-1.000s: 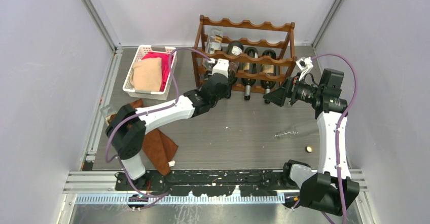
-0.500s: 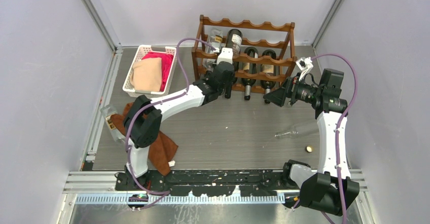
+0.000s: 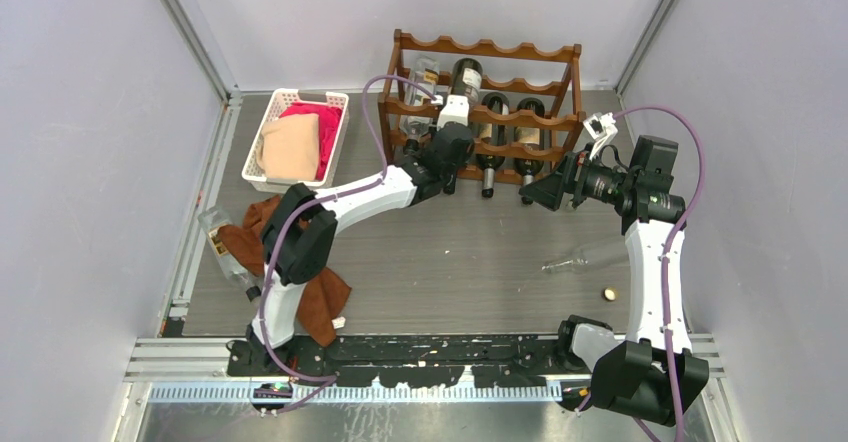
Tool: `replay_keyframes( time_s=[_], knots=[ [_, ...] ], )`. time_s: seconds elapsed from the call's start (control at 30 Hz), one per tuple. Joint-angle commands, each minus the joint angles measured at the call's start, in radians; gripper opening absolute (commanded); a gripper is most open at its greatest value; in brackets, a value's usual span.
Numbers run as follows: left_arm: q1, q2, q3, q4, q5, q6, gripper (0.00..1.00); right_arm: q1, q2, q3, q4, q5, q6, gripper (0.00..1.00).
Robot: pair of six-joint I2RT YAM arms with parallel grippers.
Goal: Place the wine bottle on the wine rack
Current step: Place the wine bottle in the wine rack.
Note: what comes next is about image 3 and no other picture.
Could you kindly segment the dark bottle white label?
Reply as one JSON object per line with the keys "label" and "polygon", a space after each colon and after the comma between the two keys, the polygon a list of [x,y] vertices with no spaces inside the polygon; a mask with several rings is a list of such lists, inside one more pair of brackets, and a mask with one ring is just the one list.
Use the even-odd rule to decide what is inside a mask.
{"label": "dark bottle white label", "polygon": [[446,195],[453,195],[456,192],[457,179],[458,179],[458,177],[457,177],[456,173],[451,174],[448,177],[448,180],[446,181],[446,183],[445,183],[445,185],[442,189],[442,192]]}

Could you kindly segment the dark wine bottle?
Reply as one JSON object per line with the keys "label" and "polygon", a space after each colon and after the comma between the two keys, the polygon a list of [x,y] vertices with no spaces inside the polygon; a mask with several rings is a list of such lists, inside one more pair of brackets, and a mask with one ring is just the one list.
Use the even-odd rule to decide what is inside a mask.
{"label": "dark wine bottle", "polygon": [[[487,109],[493,113],[504,115],[509,113],[508,98],[499,92],[491,92],[486,94],[482,100]],[[501,146],[506,144],[505,127],[495,124],[481,124],[478,137],[488,145]],[[477,166],[483,171],[481,196],[485,199],[492,198],[494,195],[494,185],[496,172],[501,168],[505,158],[503,156],[486,155],[478,153],[476,155]]]}

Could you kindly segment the green bottle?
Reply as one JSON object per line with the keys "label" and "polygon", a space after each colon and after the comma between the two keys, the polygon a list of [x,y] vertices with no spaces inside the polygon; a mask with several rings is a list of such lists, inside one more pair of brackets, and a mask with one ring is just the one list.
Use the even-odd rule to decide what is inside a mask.
{"label": "green bottle", "polygon": [[482,64],[474,58],[461,58],[453,66],[449,94],[466,97],[473,107],[480,99],[482,80]]}

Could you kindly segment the clear bottle brown label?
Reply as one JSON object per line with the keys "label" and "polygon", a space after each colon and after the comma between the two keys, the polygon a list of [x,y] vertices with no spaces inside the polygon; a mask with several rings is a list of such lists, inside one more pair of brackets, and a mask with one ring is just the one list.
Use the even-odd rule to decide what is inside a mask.
{"label": "clear bottle brown label", "polygon": [[[439,63],[427,56],[419,56],[413,66],[409,80],[424,87],[429,93],[435,94],[440,72]],[[408,106],[422,106],[430,99],[423,91],[414,86],[407,89],[404,103]],[[431,118],[421,115],[403,115],[399,120],[399,130],[408,138],[419,142],[428,132]]]}

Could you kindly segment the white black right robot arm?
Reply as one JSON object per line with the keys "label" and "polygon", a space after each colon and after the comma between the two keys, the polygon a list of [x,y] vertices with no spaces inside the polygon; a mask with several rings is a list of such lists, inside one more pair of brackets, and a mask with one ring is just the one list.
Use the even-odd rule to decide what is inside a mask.
{"label": "white black right robot arm", "polygon": [[642,136],[625,169],[604,165],[592,149],[567,153],[520,194],[551,211],[566,195],[572,207],[587,199],[614,207],[631,271],[628,327],[617,339],[610,325],[572,315],[560,325],[556,362],[571,373],[589,370],[590,405],[672,427],[709,379],[707,361],[693,354],[681,300],[686,203],[671,192],[678,145]]}

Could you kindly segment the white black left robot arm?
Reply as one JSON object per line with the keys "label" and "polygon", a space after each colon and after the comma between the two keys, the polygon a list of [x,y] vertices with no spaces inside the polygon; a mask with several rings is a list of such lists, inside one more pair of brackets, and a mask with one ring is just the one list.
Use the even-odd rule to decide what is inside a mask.
{"label": "white black left robot arm", "polygon": [[298,183],[284,193],[260,236],[264,281],[250,329],[257,367],[277,375],[290,365],[287,343],[305,286],[327,267],[335,237],[381,213],[438,196],[469,162],[473,147],[471,129],[449,122],[424,148],[375,175],[329,189]]}

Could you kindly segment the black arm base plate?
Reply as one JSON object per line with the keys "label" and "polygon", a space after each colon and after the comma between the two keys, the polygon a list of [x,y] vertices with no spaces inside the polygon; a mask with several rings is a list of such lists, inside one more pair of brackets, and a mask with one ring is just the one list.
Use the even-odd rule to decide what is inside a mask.
{"label": "black arm base plate", "polygon": [[251,336],[226,347],[231,377],[290,376],[307,386],[448,388],[468,374],[477,388],[534,387],[591,372],[553,334],[347,335],[328,346],[296,335],[273,351]]}

